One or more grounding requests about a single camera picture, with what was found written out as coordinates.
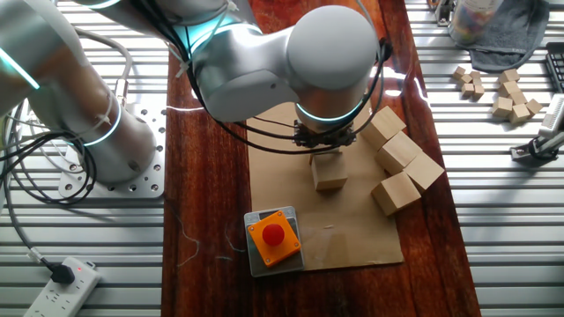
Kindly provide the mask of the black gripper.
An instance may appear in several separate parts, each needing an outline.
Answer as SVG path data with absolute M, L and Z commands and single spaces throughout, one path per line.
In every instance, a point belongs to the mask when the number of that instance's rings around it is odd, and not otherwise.
M 293 130 L 293 143 L 307 148 L 314 148 L 318 145 L 349 146 L 355 141 L 356 133 L 353 125 L 317 133 L 300 122 L 299 128 Z

